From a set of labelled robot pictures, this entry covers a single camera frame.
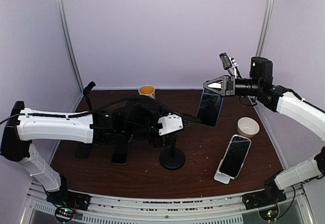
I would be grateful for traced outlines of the black smartphone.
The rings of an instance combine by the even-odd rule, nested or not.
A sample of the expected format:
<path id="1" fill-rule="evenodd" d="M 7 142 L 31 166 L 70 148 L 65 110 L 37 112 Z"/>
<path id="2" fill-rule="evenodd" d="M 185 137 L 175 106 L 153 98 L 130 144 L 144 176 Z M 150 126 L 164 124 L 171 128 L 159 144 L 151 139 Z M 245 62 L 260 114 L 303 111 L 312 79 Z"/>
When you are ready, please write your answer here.
<path id="1" fill-rule="evenodd" d="M 92 148 L 91 144 L 78 143 L 75 151 L 75 157 L 88 158 L 90 155 L 91 148 Z"/>

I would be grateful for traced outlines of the black front phone stand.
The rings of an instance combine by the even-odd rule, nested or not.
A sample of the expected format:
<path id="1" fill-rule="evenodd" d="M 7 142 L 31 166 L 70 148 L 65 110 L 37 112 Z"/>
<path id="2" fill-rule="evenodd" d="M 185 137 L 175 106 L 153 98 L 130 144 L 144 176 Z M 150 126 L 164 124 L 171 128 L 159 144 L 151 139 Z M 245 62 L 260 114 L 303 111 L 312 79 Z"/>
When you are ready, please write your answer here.
<path id="1" fill-rule="evenodd" d="M 184 152 L 176 147 L 177 137 L 170 138 L 170 147 L 164 149 L 159 155 L 160 165 L 169 171 L 181 169 L 186 161 Z"/>

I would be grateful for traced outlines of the blue smartphone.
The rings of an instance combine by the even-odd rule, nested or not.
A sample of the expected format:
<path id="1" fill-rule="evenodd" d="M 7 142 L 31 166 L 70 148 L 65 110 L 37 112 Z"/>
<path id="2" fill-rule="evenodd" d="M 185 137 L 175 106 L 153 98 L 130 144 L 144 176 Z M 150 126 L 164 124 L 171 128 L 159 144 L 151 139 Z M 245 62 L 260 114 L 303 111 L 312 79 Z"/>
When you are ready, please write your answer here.
<path id="1" fill-rule="evenodd" d="M 222 109 L 224 97 L 208 89 L 203 90 L 197 118 L 201 124 L 216 126 Z"/>

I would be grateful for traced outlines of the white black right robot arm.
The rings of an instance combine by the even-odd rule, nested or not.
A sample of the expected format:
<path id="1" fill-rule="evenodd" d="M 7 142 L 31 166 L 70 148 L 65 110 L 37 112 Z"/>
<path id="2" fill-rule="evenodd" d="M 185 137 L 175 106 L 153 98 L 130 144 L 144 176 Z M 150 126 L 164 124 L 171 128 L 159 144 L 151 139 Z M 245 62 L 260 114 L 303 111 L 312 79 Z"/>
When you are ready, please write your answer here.
<path id="1" fill-rule="evenodd" d="M 203 84 L 198 109 L 202 124 L 216 125 L 225 97 L 253 97 L 260 106 L 276 114 L 271 125 L 284 133 L 285 139 L 297 139 L 305 132 L 313 132 L 314 136 L 303 141 L 305 144 L 315 139 L 324 140 L 324 112 L 310 105 L 293 89 L 273 85 L 273 64 L 270 60 L 252 57 L 249 78 L 242 78 L 232 58 L 223 53 L 220 59 L 228 74 Z M 285 189 L 322 178 L 324 149 L 295 166 L 277 172 L 265 181 L 262 190 L 244 194 L 242 201 L 246 209 L 275 205 L 286 200 Z"/>

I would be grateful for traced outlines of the pink-edged dark smartphone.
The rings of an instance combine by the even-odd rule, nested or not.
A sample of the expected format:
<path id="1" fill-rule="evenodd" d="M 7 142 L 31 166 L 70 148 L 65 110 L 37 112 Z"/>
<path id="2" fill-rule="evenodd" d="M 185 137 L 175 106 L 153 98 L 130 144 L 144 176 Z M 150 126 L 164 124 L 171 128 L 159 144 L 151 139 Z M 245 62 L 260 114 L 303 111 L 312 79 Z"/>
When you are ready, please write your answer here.
<path id="1" fill-rule="evenodd" d="M 111 163 L 125 165 L 127 163 L 131 143 L 116 145 L 111 158 Z"/>

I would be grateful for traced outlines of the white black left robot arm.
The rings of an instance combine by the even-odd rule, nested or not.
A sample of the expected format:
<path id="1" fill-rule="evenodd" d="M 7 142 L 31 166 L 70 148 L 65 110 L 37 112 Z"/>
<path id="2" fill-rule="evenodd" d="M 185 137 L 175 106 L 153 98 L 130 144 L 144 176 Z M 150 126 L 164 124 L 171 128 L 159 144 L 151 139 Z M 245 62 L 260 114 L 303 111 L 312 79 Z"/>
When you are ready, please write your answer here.
<path id="1" fill-rule="evenodd" d="M 86 147 L 147 140 L 154 147 L 168 145 L 176 152 L 176 133 L 200 122 L 145 95 L 122 98 L 121 102 L 124 106 L 113 111 L 102 106 L 79 113 L 55 113 L 32 110 L 17 101 L 11 115 L 2 121 L 1 155 L 23 165 L 42 185 L 49 202 L 86 209 L 89 196 L 69 191 L 66 178 L 39 155 L 33 140 L 76 141 Z"/>

